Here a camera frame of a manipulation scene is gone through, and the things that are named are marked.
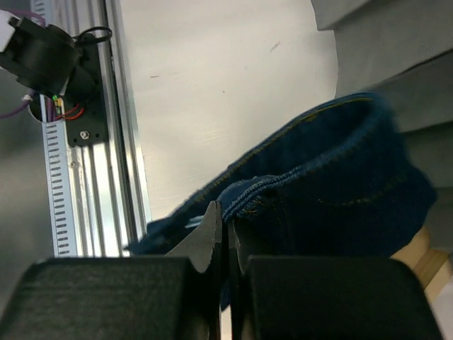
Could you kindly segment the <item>grey pleated skirt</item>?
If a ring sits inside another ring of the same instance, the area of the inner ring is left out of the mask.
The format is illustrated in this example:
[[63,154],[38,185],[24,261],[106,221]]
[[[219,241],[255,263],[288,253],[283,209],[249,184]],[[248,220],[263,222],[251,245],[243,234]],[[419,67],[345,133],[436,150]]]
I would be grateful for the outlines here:
[[394,109],[411,157],[452,186],[452,2],[314,1],[336,39],[336,93],[371,91]]

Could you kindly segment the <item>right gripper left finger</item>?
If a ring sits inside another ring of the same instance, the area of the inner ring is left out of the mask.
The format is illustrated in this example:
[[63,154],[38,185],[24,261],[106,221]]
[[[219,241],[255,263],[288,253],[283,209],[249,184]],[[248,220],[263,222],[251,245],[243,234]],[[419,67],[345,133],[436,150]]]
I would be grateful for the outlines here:
[[164,256],[60,258],[30,266],[1,317],[2,339],[219,339],[222,219]]

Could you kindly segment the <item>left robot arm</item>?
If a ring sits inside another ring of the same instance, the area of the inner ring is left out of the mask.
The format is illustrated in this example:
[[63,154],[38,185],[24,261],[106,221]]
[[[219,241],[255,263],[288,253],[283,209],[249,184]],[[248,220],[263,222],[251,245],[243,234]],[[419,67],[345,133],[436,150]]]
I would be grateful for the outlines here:
[[100,91],[89,48],[61,28],[38,25],[3,11],[1,68],[18,83],[47,97],[61,96],[72,104],[94,100]]

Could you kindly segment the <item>dark blue denim skirt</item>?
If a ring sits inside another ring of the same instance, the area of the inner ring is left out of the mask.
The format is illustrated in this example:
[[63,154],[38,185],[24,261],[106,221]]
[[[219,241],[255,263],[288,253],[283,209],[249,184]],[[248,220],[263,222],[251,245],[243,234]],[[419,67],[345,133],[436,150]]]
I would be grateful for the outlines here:
[[383,256],[407,245],[437,193],[415,167],[390,105],[354,93],[298,115],[128,245],[166,254],[212,201],[282,255]]

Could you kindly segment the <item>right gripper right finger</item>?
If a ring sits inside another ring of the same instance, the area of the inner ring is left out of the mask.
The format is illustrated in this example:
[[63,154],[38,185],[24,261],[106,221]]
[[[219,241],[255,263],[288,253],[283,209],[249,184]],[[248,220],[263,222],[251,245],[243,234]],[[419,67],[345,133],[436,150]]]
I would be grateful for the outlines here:
[[422,285],[381,257],[278,256],[228,227],[234,339],[441,339]]

